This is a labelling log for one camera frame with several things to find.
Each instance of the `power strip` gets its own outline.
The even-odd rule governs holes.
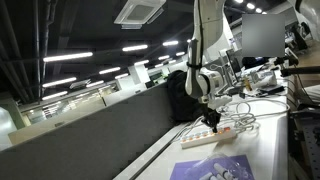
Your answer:
[[[236,135],[237,133],[234,129],[226,127],[223,129],[219,129],[217,133],[214,133],[211,130],[209,130],[203,131],[201,133],[184,136],[180,139],[180,144],[182,149],[186,149],[194,146],[220,141],[223,139],[229,139],[235,137]]]

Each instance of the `desk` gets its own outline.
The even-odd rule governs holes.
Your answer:
[[[285,96],[270,98],[286,103]],[[242,99],[235,95],[233,102]],[[283,105],[276,105],[266,101],[251,102],[251,112],[255,115],[282,111]],[[246,106],[240,111],[247,111]],[[257,118],[259,130],[247,131],[237,135],[234,139],[210,143],[189,149],[182,149],[179,142],[169,145],[138,177],[146,179],[170,179],[175,163],[202,160],[214,152],[222,152],[227,156],[246,155],[251,166],[253,176],[257,180],[288,179],[287,164],[287,117],[286,113],[277,116]],[[191,133],[207,130],[206,126],[199,126]]]

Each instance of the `gray partition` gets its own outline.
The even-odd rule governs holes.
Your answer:
[[[0,179],[112,179],[173,127],[170,115],[156,86],[0,152]]]

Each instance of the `table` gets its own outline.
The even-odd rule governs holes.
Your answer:
[[[286,103],[285,96],[270,99]],[[238,95],[233,96],[233,102],[241,100]],[[283,105],[275,105],[265,101],[252,102],[250,105],[251,112],[256,115],[285,109]],[[240,106],[240,111],[247,111],[246,108],[246,106]],[[246,155],[253,176],[257,180],[288,179],[286,113],[257,118],[257,122],[261,125],[259,130],[243,132],[238,134],[236,138],[223,142],[210,143],[189,149],[182,149],[179,142],[172,143],[161,154],[158,154],[156,159],[136,179],[170,179],[175,163],[202,160],[214,152],[222,152],[227,156]],[[169,137],[173,137],[173,131],[177,132],[181,128],[182,126],[176,127],[175,130],[169,132],[167,137],[165,135],[163,138],[167,139],[166,142],[168,142]],[[200,126],[190,133],[207,129],[206,126]],[[156,143],[155,147],[151,147],[146,151],[146,154],[140,156],[115,179],[123,179],[124,177],[130,179],[132,177],[130,174],[134,174],[134,171],[138,171],[138,167],[142,166],[141,163],[150,159],[150,153],[155,153],[152,149],[159,149],[159,142]]]

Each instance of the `ceiling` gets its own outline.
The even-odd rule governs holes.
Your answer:
[[[39,86],[33,3],[31,0],[0,1],[0,27],[5,27],[0,28],[0,91],[10,91],[15,100],[21,99],[24,103],[35,102]],[[242,13],[254,13],[246,8],[248,2],[267,11],[284,1],[286,0],[244,0],[244,3],[238,4],[234,0],[227,0],[225,14],[231,23],[239,19]],[[44,2],[38,2],[40,55],[46,49],[43,46],[46,19]],[[43,82],[65,77],[111,81],[114,76],[127,72],[126,67],[134,62],[149,59],[150,63],[146,66],[151,68],[160,63],[157,60],[159,56],[186,51],[186,40],[193,33],[193,2],[194,0],[167,0],[163,6],[164,12],[153,23],[143,25],[140,30],[122,30],[113,21],[126,0],[59,0],[53,23],[49,26],[47,56],[88,51],[92,51],[94,55],[78,60],[47,63]],[[179,45],[163,47],[162,42],[167,40],[178,40]],[[122,51],[125,46],[137,44],[148,44],[149,48],[131,53]],[[121,67],[122,70],[99,75],[100,70],[110,67]],[[69,86],[70,84],[64,84],[46,89],[43,95],[67,90]]]

